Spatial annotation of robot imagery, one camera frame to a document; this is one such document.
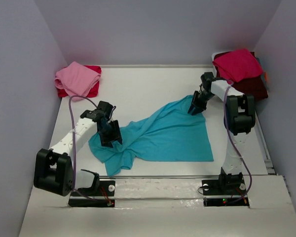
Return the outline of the turquoise t shirt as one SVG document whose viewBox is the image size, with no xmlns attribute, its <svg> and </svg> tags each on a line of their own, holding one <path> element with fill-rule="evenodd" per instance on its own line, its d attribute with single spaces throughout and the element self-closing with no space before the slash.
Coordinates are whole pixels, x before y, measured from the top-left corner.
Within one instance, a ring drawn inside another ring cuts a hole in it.
<svg viewBox="0 0 296 237">
<path fill-rule="evenodd" d="M 122 143 L 103 147 L 96 133 L 88 141 L 93 156 L 105 165 L 108 176 L 130 170 L 134 159 L 152 162 L 213 162 L 206 120 L 190 115 L 192 96 L 166 104 L 150 117 L 120 129 Z"/>
</svg>

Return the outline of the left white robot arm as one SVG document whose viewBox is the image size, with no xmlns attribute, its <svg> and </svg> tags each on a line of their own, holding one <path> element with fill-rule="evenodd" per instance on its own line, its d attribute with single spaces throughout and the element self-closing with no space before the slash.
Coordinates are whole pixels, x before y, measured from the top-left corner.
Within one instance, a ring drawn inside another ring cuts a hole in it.
<svg viewBox="0 0 296 237">
<path fill-rule="evenodd" d="M 117 120 L 112 120 L 115 106 L 100 101 L 94 110 L 86 110 L 73 128 L 57 144 L 49 149 L 40 149 L 36 156 L 34 186 L 60 196 L 76 192 L 90 196 L 100 187 L 99 174 L 93 171 L 76 169 L 77 152 L 93 135 L 100 138 L 100 146 L 113 147 L 122 143 Z"/>
</svg>

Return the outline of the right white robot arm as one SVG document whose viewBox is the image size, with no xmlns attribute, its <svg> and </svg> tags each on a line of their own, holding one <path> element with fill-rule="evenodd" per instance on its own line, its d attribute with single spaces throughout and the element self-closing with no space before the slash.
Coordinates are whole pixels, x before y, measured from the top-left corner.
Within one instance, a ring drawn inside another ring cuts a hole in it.
<svg viewBox="0 0 296 237">
<path fill-rule="evenodd" d="M 201 76 L 200 90 L 195 91 L 188 113 L 200 114 L 214 96 L 223 101 L 223 123 L 228 135 L 226 155 L 218 179 L 204 180 L 201 188 L 205 196 L 246 195 L 242 167 L 247 168 L 241 153 L 251 129 L 255 126 L 255 99 L 232 87 L 232 83 L 216 78 L 212 72 Z"/>
</svg>

